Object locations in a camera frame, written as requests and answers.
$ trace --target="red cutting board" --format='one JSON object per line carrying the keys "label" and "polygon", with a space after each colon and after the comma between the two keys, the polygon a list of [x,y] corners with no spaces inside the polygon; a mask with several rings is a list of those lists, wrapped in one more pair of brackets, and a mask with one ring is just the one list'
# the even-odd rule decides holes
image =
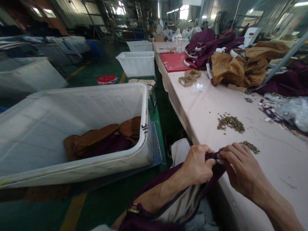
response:
{"label": "red cutting board", "polygon": [[163,53],[159,54],[159,56],[168,73],[188,71],[191,69],[184,64],[184,59],[188,57],[188,55],[184,51],[181,53],[174,52],[173,54]]}

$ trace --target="red bucket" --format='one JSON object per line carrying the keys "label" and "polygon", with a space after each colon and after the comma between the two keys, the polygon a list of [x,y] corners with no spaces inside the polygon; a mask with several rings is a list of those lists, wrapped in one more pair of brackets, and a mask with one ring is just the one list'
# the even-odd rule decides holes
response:
{"label": "red bucket", "polygon": [[98,85],[110,85],[117,81],[115,75],[103,75],[96,79]]}

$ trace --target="yellow floor line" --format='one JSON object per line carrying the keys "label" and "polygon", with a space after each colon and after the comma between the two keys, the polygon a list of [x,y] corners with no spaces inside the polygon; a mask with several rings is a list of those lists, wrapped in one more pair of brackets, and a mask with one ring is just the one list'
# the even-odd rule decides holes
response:
{"label": "yellow floor line", "polygon": [[76,196],[72,199],[71,204],[66,211],[60,231],[75,231],[82,211],[83,204],[86,200],[87,193]]}
{"label": "yellow floor line", "polygon": [[[94,59],[88,61],[88,62],[86,63],[86,65],[89,65],[89,64],[92,63],[94,60],[96,60],[96,59],[94,58]],[[74,71],[72,74],[70,74],[68,77],[66,77],[65,80],[66,80],[66,81],[69,81],[73,76],[75,76],[75,75],[78,74],[82,69],[84,69],[84,68],[86,67],[86,65],[85,65],[85,66],[79,67],[76,71]]]}
{"label": "yellow floor line", "polygon": [[124,83],[125,79],[126,79],[126,74],[125,72],[123,72],[120,83]]}

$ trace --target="person's left hand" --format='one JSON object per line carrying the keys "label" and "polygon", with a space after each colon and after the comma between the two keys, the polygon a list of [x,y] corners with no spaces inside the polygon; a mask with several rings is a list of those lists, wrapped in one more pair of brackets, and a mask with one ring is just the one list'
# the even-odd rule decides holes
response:
{"label": "person's left hand", "polygon": [[193,184],[203,184],[212,176],[212,167],[216,160],[208,159],[205,161],[205,154],[213,153],[207,145],[193,145],[182,167],[179,169],[183,183],[188,187]]}

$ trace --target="chair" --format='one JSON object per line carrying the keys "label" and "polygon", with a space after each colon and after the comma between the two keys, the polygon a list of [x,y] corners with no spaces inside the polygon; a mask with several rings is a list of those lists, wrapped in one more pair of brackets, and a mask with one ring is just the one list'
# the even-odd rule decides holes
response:
{"label": "chair", "polygon": [[[142,82],[142,83],[145,83],[145,84],[148,85],[148,93],[149,93],[149,97],[150,97],[150,100],[151,100],[151,103],[152,103],[152,109],[153,109],[153,112],[156,113],[155,106],[156,106],[157,98],[156,98],[155,88],[154,88],[156,82],[154,80],[140,80],[140,79],[130,79],[128,82],[129,83]],[[152,97],[152,90],[154,92],[155,100],[153,100],[153,97]]]}

